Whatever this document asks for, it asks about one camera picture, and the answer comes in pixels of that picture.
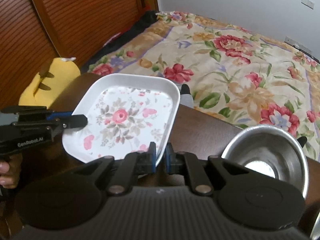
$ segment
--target floral bedspread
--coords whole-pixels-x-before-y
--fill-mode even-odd
[[[266,123],[306,136],[306,156],[319,161],[320,65],[283,42],[190,13],[159,13],[89,71],[187,83],[195,109],[241,128]]]

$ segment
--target round joint pin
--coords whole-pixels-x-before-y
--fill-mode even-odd
[[[196,186],[196,191],[201,194],[207,194],[212,190],[212,188],[208,185],[198,185]]]
[[[121,194],[124,192],[124,187],[121,185],[113,185],[108,189],[111,194]]]

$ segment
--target yellow object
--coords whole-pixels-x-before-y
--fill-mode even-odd
[[[46,69],[33,78],[20,96],[20,106],[46,106],[49,108],[62,91],[78,76],[80,70],[75,58],[55,58]]]

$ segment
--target metal bowl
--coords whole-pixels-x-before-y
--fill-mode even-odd
[[[307,159],[297,140],[281,128],[266,124],[246,128],[227,145],[222,158],[286,181],[307,196]]]

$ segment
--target white wall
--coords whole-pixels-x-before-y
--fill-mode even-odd
[[[181,10],[240,25],[284,41],[300,42],[320,59],[320,0],[314,10],[301,0],[158,0],[161,11]]]

